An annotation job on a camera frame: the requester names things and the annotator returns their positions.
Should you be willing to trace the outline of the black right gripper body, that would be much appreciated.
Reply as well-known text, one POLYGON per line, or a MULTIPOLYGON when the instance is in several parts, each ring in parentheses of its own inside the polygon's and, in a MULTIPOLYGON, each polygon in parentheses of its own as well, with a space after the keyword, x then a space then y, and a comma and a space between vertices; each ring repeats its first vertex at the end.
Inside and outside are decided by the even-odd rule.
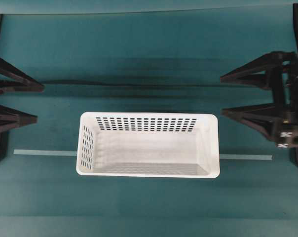
POLYGON ((281 54, 272 95, 281 120, 276 126, 277 147, 298 148, 298 57, 294 52, 281 54))

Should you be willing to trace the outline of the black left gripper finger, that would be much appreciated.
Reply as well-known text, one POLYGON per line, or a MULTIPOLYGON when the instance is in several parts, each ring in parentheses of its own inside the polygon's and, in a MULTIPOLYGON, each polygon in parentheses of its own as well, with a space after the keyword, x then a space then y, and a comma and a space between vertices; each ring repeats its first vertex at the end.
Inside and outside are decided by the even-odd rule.
POLYGON ((0 130, 11 130, 37 123, 37 116, 0 105, 0 130))
POLYGON ((6 92, 43 92, 44 85, 0 58, 0 94, 6 92))

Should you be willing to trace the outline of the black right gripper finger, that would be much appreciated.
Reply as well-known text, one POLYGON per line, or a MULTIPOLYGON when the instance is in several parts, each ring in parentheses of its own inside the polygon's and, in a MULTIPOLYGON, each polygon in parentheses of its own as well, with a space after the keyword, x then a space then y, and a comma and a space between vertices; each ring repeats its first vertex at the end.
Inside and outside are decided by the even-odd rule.
POLYGON ((272 142, 285 142, 294 137, 293 126, 285 122, 288 118, 285 103, 268 103, 222 109, 222 114, 241 123, 272 142))
POLYGON ((271 90, 272 84, 288 72, 290 66, 284 65, 286 61, 296 61, 296 53, 273 51, 221 76, 220 81, 271 90))

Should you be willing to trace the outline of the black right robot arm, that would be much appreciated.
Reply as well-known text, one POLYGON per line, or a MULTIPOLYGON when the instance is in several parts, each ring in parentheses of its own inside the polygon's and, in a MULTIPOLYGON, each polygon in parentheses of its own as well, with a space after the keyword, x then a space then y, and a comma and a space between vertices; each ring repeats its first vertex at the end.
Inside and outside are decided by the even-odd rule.
MULTIPOLYGON (((298 49, 298 3, 293 5, 293 26, 298 49)), ((272 92, 272 103, 225 108, 222 114, 256 130, 278 148, 291 149, 298 166, 298 51, 267 53, 220 80, 272 92)))

